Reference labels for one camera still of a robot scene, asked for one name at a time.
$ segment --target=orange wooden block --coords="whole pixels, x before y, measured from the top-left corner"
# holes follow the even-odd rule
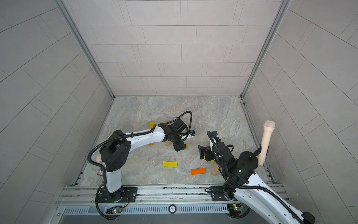
[[[191,169],[191,173],[192,173],[192,175],[204,174],[204,173],[206,173],[206,169],[205,168]]]

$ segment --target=gray tiled wall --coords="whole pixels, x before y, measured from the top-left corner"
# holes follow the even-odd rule
[[[64,3],[115,95],[239,95],[281,1]]]
[[[110,103],[52,0],[0,1],[0,223],[48,218]]]
[[[358,221],[357,30],[357,1],[292,0],[245,97],[259,136],[275,121],[276,181],[326,224]]]

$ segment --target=marble floor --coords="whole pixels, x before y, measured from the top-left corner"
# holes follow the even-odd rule
[[[192,128],[196,135],[185,143],[188,149],[176,152],[173,145],[164,142],[138,148],[129,153],[122,167],[124,185],[141,184],[207,184],[223,183],[218,173],[211,171],[214,164],[200,160],[198,145],[208,146],[206,131],[217,131],[220,139],[232,144],[232,154],[238,158],[243,151],[256,150],[251,131],[237,96],[170,96],[170,97],[117,97],[110,109],[97,144],[108,139],[118,129],[135,132],[149,128],[149,123],[166,122],[175,119],[182,112],[193,113]],[[189,125],[189,114],[182,120]],[[95,160],[98,151],[92,156]],[[177,168],[162,167],[163,161],[178,162]],[[206,168],[206,174],[191,175],[194,168]],[[97,175],[99,167],[87,163],[80,186],[94,186],[102,183]],[[259,166],[256,172],[264,181],[269,181],[265,169]]]

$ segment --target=wire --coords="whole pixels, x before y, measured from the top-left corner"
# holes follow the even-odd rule
[[[219,148],[217,147],[216,143],[214,142],[213,138],[213,134],[210,131],[207,131],[207,135],[209,136],[210,141],[213,143],[213,146],[215,147],[215,149],[218,151],[218,154],[220,155],[220,161],[221,161],[221,167],[223,169],[223,172],[221,172],[220,167],[220,173],[223,175],[224,180],[226,181],[226,183],[234,188],[238,188],[238,189],[257,189],[257,190],[263,190],[264,192],[267,192],[268,194],[270,194],[272,197],[274,197],[277,201],[279,201],[279,203],[281,203],[286,209],[287,211],[292,215],[292,217],[294,219],[296,219],[299,223],[301,224],[305,224],[299,217],[298,215],[279,197],[277,196],[275,193],[273,193],[272,191],[270,191],[269,189],[265,188],[265,187],[261,187],[261,186],[239,186],[239,185],[234,185],[232,183],[230,183],[227,180],[227,166],[225,166],[224,164],[224,159],[222,156],[222,153],[219,151]]]

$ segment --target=metal grate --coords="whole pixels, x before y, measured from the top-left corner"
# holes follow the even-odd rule
[[[100,206],[102,211],[106,211],[111,205]],[[169,214],[169,204],[165,205],[128,205],[122,215],[138,215],[138,214]],[[187,213],[228,213],[226,204],[178,204],[176,205],[176,214]],[[63,211],[64,215],[97,215],[95,206],[66,206]]]

